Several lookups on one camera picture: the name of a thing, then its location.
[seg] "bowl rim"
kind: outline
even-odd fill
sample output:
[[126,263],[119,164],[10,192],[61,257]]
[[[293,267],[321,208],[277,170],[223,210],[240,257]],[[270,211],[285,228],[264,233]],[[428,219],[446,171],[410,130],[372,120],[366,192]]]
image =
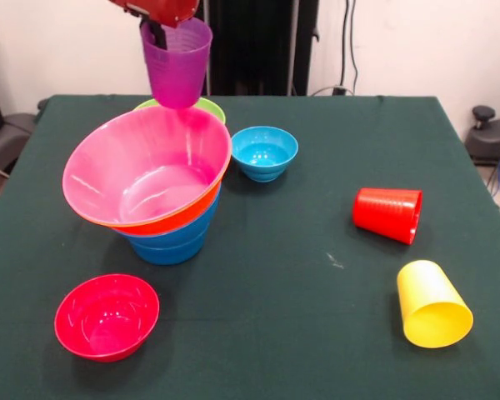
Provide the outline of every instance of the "bowl rim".
[[[104,353],[104,354],[90,354],[90,353],[84,353],[84,352],[79,352],[75,349],[72,349],[70,346],[68,346],[68,344],[66,344],[64,341],[63,341],[63,338],[60,336],[59,334],[59,330],[58,330],[58,316],[63,312],[63,307],[65,305],[65,302],[80,288],[92,283],[92,282],[95,282],[95,281],[98,281],[98,280],[101,280],[101,279],[111,279],[111,278],[122,278],[122,277],[125,277],[125,278],[132,278],[133,280],[135,280],[136,282],[140,282],[141,284],[144,284],[146,286],[146,288],[153,294],[155,294],[155,298],[156,298],[156,302],[155,302],[155,308],[156,308],[156,315],[155,315],[155,318],[153,320],[153,323],[152,323],[152,326],[148,328],[148,330],[146,331],[146,333],[144,335],[142,335],[142,337],[140,339],[138,339],[134,344],[130,345],[130,346],[127,346],[121,350],[118,350],[116,352],[109,352],[109,353]],[[82,358],[89,358],[89,359],[92,359],[92,360],[95,360],[95,359],[104,359],[104,358],[110,358],[110,357],[113,357],[113,356],[117,356],[117,355],[120,355],[120,354],[123,354],[129,350],[131,350],[132,348],[135,348],[136,346],[140,345],[144,340],[146,340],[148,338],[148,336],[150,336],[150,333],[152,333],[152,330],[156,327],[157,323],[158,323],[158,319],[159,319],[159,314],[161,313],[161,303],[159,302],[159,296],[158,296],[158,293],[154,290],[154,288],[150,285],[150,283],[146,282],[144,279],[141,279],[140,277],[134,277],[133,275],[129,275],[129,274],[126,274],[126,273],[109,273],[109,274],[106,274],[106,275],[99,275],[97,277],[92,277],[91,279],[88,279],[87,281],[85,282],[82,282],[80,283],[79,285],[77,285],[76,287],[74,287],[68,294],[67,296],[65,296],[65,298],[59,303],[59,307],[57,308],[57,311],[56,311],[56,315],[53,319],[53,329],[54,329],[54,333],[57,337],[57,340],[61,343],[61,345],[66,348],[70,353],[72,354],[76,354],[77,356],[79,357],[82,357]]]
[[180,231],[181,229],[184,229],[184,228],[187,228],[189,225],[192,225],[194,224],[198,219],[200,219],[201,217],[203,217],[203,215],[205,213],[208,213],[209,210],[212,208],[212,207],[215,207],[215,203],[217,204],[217,207],[218,207],[218,202],[219,202],[219,199],[220,199],[220,189],[221,187],[218,188],[217,190],[217,195],[215,196],[215,199],[213,200],[213,202],[209,205],[209,207],[206,209],[206,211],[204,211],[202,214],[200,214],[198,217],[196,217],[195,219],[193,219],[190,223],[186,224],[186,225],[182,225],[181,227],[177,227],[176,229],[173,229],[172,231],[169,231],[169,232],[164,232],[164,233],[158,233],[158,234],[155,234],[155,235],[135,235],[135,234],[131,234],[131,233],[125,233],[125,232],[120,232],[118,229],[115,229],[114,227],[112,227],[111,229],[124,236],[125,238],[132,238],[132,239],[135,239],[135,238],[157,238],[159,236],[163,236],[163,235],[170,235],[172,233],[176,233],[178,231]]
[[[278,162],[278,163],[275,163],[273,165],[267,165],[267,166],[253,165],[253,164],[250,164],[250,163],[242,160],[241,158],[237,157],[237,155],[233,151],[233,141],[235,140],[235,138],[237,137],[237,135],[239,135],[240,133],[245,133],[246,131],[252,131],[254,129],[264,129],[264,128],[266,128],[266,129],[272,129],[274,131],[279,131],[279,132],[287,134],[287,136],[294,141],[294,144],[295,144],[294,153],[291,156],[289,156],[289,158],[287,160],[285,160],[284,162]],[[280,127],[271,127],[271,126],[268,126],[268,125],[257,125],[255,127],[245,127],[244,129],[241,129],[240,131],[238,131],[237,133],[235,133],[232,136],[232,157],[238,163],[241,163],[243,165],[252,166],[252,167],[255,167],[255,168],[281,167],[283,165],[287,165],[287,164],[289,164],[297,156],[298,149],[299,149],[298,140],[290,132],[286,131],[285,129],[281,129]]]
[[[208,103],[208,104],[211,104],[214,108],[216,108],[218,111],[219,111],[219,114],[221,115],[220,118],[218,118],[217,115],[215,115],[215,117],[217,117],[218,119],[220,119],[220,122],[223,123],[224,125],[226,125],[226,113],[224,112],[223,108],[220,107],[217,103],[215,103],[213,100],[210,100],[206,97],[199,97],[198,98],[198,101],[194,103],[194,105],[192,106],[193,108],[199,108],[198,107],[198,104],[200,102],[203,102],[203,103]],[[142,102],[141,104],[138,104],[132,111],[135,111],[135,110],[140,110],[141,108],[148,108],[148,107],[157,107],[157,106],[161,106],[161,104],[159,104],[159,101],[156,100],[155,98],[150,98],[149,100],[146,100],[144,102]]]
[[131,114],[152,113],[153,112],[152,110],[156,110],[155,112],[157,112],[158,110],[162,110],[162,112],[165,113],[169,109],[166,109],[165,107],[145,107],[145,108],[140,108],[138,110],[132,110],[132,111],[125,112],[124,114],[118,115],[115,118],[110,119],[109,121],[103,123],[102,125],[100,125],[96,129],[91,131],[91,133],[89,133],[86,137],[84,137],[83,140],[74,148],[74,150],[72,150],[70,156],[68,157],[67,163],[65,164],[65,168],[63,169],[61,186],[62,186],[62,193],[65,197],[65,200],[67,200],[68,205],[70,206],[70,208],[72,210],[74,210],[74,212],[77,215],[79,215],[80,217],[86,219],[87,221],[89,221],[91,223],[96,223],[97,225],[103,225],[105,227],[110,227],[110,228],[140,227],[142,225],[148,225],[151,223],[156,223],[156,222],[162,221],[163,219],[170,218],[170,217],[182,212],[183,210],[186,210],[187,208],[191,207],[193,204],[196,204],[200,200],[202,200],[210,191],[212,191],[215,188],[215,186],[219,182],[222,181],[224,173],[226,173],[226,170],[228,169],[228,165],[230,163],[229,156],[232,155],[232,153],[233,153],[233,145],[232,145],[232,140],[230,137],[230,132],[228,131],[228,127],[226,127],[225,124],[223,124],[216,116],[212,115],[210,112],[204,111],[200,108],[191,107],[191,108],[187,109],[187,112],[205,114],[205,115],[207,115],[208,118],[210,118],[212,121],[214,121],[213,124],[214,123],[219,124],[219,127],[221,127],[221,130],[223,133],[223,138],[226,140],[226,144],[227,144],[227,151],[226,151],[227,156],[226,156],[226,159],[224,160],[224,164],[219,169],[217,177],[207,185],[206,189],[204,189],[202,191],[202,193],[200,193],[199,196],[197,196],[193,200],[183,204],[182,206],[175,208],[171,212],[167,212],[167,213],[163,214],[161,217],[154,217],[154,218],[145,219],[145,220],[136,221],[136,222],[115,222],[115,221],[106,221],[106,220],[92,218],[92,217],[86,215],[85,213],[81,212],[80,210],[78,210],[76,205],[73,205],[73,203],[70,200],[70,193],[66,189],[65,178],[68,175],[67,171],[70,168],[70,162],[71,162],[71,159],[73,158],[74,154],[77,151],[79,151],[80,148],[82,148],[83,146],[86,146],[85,143],[87,141],[89,141],[89,138],[92,138],[93,135],[103,134],[103,131],[105,131],[105,128],[108,126],[108,124],[118,123],[121,119],[128,118],[128,116]]

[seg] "light blue bowl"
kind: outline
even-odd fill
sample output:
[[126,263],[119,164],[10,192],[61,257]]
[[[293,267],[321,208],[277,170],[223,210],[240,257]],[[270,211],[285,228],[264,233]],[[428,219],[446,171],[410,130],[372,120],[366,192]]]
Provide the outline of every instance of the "light blue bowl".
[[194,256],[202,247],[205,232],[209,228],[215,211],[217,211],[220,189],[218,189],[215,200],[204,214],[175,231],[152,236],[117,232],[132,244],[135,253],[140,258],[149,263],[157,265],[182,263]]
[[174,265],[183,263],[189,258],[194,257],[202,249],[203,243],[206,240],[208,228],[209,226],[193,240],[181,246],[155,248],[144,247],[132,243],[133,250],[135,250],[135,253],[147,263],[155,265]]
[[279,177],[298,153],[294,136],[278,127],[247,127],[232,137],[232,156],[253,181]]

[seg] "orange bowl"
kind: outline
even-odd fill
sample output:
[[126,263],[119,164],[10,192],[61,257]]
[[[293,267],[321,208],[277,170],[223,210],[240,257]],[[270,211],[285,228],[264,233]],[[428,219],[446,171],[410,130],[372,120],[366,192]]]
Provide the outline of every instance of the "orange bowl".
[[162,219],[161,221],[151,222],[148,225],[138,227],[115,227],[116,231],[127,233],[130,235],[158,235],[169,233],[181,227],[184,227],[199,218],[213,204],[220,189],[220,182],[209,191],[204,197],[195,202],[191,207],[174,214],[171,217]]

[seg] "stacked bowls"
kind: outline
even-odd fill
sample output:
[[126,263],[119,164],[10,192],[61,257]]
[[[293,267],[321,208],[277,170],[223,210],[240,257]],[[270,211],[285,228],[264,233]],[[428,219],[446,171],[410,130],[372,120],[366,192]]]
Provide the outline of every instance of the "stacked bowls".
[[224,124],[196,107],[145,107],[103,124],[74,150],[62,188],[71,208],[157,265],[202,248],[232,152]]

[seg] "red cup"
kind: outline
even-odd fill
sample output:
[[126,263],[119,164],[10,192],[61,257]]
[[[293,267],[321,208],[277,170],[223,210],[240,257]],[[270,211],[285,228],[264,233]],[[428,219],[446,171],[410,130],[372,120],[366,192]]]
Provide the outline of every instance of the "red cup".
[[406,244],[413,243],[423,204],[421,190],[362,188],[353,205],[353,223]]

